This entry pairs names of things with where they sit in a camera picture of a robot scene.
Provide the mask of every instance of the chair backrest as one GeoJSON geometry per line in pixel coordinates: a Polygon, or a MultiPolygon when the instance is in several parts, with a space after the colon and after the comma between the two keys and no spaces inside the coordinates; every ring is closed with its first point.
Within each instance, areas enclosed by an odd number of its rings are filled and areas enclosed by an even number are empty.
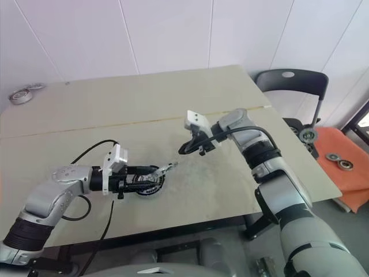
{"type": "Polygon", "coordinates": [[[260,72],[255,83],[265,91],[301,91],[318,95],[323,100],[328,86],[328,76],[321,72],[301,69],[272,69],[260,72]]]}

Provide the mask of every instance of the black chair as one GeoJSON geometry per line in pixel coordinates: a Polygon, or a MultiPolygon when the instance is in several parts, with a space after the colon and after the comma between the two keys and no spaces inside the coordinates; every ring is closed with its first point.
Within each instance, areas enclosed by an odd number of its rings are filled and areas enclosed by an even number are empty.
{"type": "MultiPolygon", "coordinates": [[[[255,83],[262,92],[266,91],[300,91],[319,96],[318,104],[312,119],[312,123],[303,125],[296,118],[283,118],[296,135],[305,128],[314,128],[318,119],[319,110],[324,100],[329,79],[321,72],[301,69],[272,69],[260,72],[255,83]]],[[[318,152],[314,145],[306,144],[309,152],[317,158],[318,152]]]]}

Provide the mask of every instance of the metal ring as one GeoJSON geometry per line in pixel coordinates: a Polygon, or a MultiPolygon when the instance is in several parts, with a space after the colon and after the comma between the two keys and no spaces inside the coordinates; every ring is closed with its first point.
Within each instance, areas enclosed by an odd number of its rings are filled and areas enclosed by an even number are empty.
{"type": "Polygon", "coordinates": [[[353,163],[349,160],[339,160],[337,164],[342,170],[351,171],[353,169],[353,163]]]}
{"type": "Polygon", "coordinates": [[[32,99],[32,92],[27,88],[22,88],[17,91],[14,91],[11,95],[9,95],[9,100],[14,105],[23,104],[32,99]]]}
{"type": "Polygon", "coordinates": [[[315,140],[318,139],[318,132],[315,131],[313,128],[306,128],[300,132],[299,138],[303,143],[312,144],[315,140]]]}
{"type": "Polygon", "coordinates": [[[325,155],[325,157],[331,160],[332,162],[338,162],[339,160],[342,160],[341,156],[336,153],[328,153],[325,155]]]}
{"type": "Polygon", "coordinates": [[[25,86],[25,88],[30,91],[38,91],[39,89],[42,89],[44,87],[46,87],[46,85],[43,83],[33,83],[25,86]]]}

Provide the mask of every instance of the white tile wall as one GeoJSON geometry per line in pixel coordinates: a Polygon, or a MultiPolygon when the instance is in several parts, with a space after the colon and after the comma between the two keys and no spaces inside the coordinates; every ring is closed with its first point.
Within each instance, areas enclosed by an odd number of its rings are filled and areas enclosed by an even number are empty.
{"type": "Polygon", "coordinates": [[[118,0],[17,0],[65,80],[137,74],[118,0]]]}
{"type": "MultiPolygon", "coordinates": [[[[0,12],[0,112],[26,83],[235,63],[325,72],[325,125],[369,97],[369,0],[1,0],[0,12]]],[[[311,120],[314,97],[271,98],[311,120]]]]}
{"type": "Polygon", "coordinates": [[[140,73],[208,67],[212,0],[121,0],[140,73]]]}
{"type": "Polygon", "coordinates": [[[292,0],[214,0],[210,66],[269,69],[292,0]]]}

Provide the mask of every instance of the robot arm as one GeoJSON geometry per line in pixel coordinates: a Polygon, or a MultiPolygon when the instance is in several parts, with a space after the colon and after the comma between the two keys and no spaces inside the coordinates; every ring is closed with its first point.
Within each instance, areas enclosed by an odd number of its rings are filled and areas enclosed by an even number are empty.
{"type": "Polygon", "coordinates": [[[103,167],[70,164],[57,169],[29,195],[16,222],[0,242],[0,263],[28,265],[40,257],[52,230],[77,196],[102,191],[104,195],[117,193],[118,199],[122,199],[127,192],[143,193],[161,187],[164,174],[174,166],[128,166],[127,151],[115,144],[105,156],[103,167]],[[129,183],[128,175],[140,181],[129,183]]]}
{"type": "Polygon", "coordinates": [[[286,276],[367,276],[334,231],[311,211],[307,190],[287,165],[271,136],[237,109],[210,127],[201,114],[188,111],[186,129],[192,140],[179,153],[212,151],[223,140],[237,145],[251,168],[263,215],[280,225],[286,276]]]}

